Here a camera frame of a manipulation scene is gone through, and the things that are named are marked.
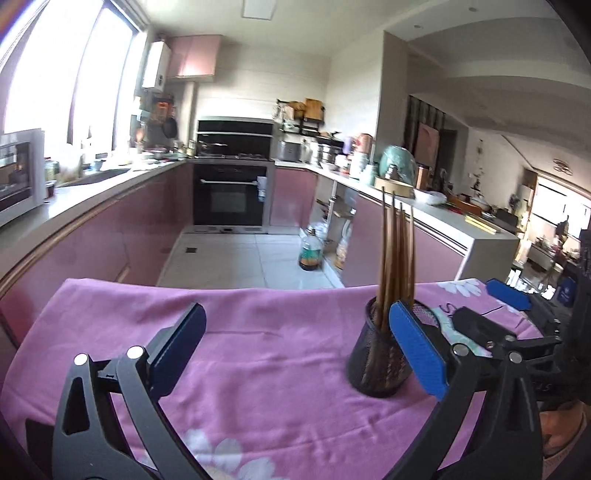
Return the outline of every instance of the kitchen sink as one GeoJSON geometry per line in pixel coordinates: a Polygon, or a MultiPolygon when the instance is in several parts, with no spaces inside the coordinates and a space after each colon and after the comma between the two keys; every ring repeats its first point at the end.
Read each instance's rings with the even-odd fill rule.
{"type": "Polygon", "coordinates": [[[75,187],[78,185],[89,185],[91,183],[99,183],[100,181],[112,179],[122,173],[129,172],[129,168],[115,168],[113,170],[105,170],[105,171],[98,171],[96,173],[92,173],[81,179],[70,181],[68,183],[64,183],[60,185],[60,187],[75,187]]]}

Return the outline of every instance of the recessed light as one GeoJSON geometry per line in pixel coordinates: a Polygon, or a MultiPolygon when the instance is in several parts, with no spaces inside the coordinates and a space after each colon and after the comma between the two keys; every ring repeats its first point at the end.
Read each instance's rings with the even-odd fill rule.
{"type": "Polygon", "coordinates": [[[242,0],[242,18],[270,20],[275,13],[277,0],[242,0]]]}

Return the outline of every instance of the countertop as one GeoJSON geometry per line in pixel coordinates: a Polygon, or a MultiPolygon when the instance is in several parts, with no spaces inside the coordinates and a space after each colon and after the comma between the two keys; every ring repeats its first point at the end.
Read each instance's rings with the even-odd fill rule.
{"type": "MultiPolygon", "coordinates": [[[[300,170],[310,170],[317,173],[318,175],[335,180],[342,185],[345,185],[353,190],[357,190],[358,192],[361,192],[364,195],[372,197],[376,200],[381,201],[382,199],[382,192],[380,190],[364,185],[358,180],[351,179],[348,176],[324,170],[320,167],[315,167],[313,165],[301,162],[288,162],[279,160],[275,161],[275,166],[281,168],[299,168],[300,170]]],[[[416,220],[425,223],[443,235],[451,238],[466,249],[469,249],[475,240],[518,240],[515,235],[505,230],[495,234],[485,232],[484,230],[467,223],[463,215],[451,212],[442,207],[425,205],[424,203],[417,202],[414,199],[406,199],[401,197],[396,197],[396,201],[398,208],[402,206],[402,208],[407,213],[410,212],[411,207],[413,207],[414,217],[416,220]]],[[[386,194],[386,203],[388,205],[392,205],[392,196],[389,194],[386,194]]]]}
{"type": "Polygon", "coordinates": [[[97,205],[185,162],[170,162],[150,170],[134,170],[87,185],[57,188],[46,203],[0,228],[0,278],[29,252],[97,205]]]}

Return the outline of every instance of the black oven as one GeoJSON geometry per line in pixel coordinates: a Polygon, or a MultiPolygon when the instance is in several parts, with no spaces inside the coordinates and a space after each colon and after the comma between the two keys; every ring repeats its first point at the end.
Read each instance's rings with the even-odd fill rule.
{"type": "Polygon", "coordinates": [[[263,227],[267,167],[245,163],[193,166],[194,225],[263,227]]]}

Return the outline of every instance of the purple tablecloth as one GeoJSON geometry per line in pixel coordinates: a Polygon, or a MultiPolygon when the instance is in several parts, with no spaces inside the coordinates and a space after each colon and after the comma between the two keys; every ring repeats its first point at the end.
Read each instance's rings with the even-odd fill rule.
{"type": "MultiPolygon", "coordinates": [[[[190,291],[67,280],[19,349],[0,409],[24,445],[26,418],[54,423],[77,353],[100,360],[145,345],[198,301],[207,333],[161,405],[214,479],[379,479],[436,400],[414,377],[386,400],[364,397],[348,384],[345,360],[375,290],[190,291]]],[[[417,299],[447,311],[497,309],[488,318],[520,338],[539,336],[476,280],[419,285],[417,299]]],[[[445,463],[462,454],[481,404],[476,395],[445,463]]],[[[149,464],[120,397],[116,409],[134,454],[149,464]]]]}

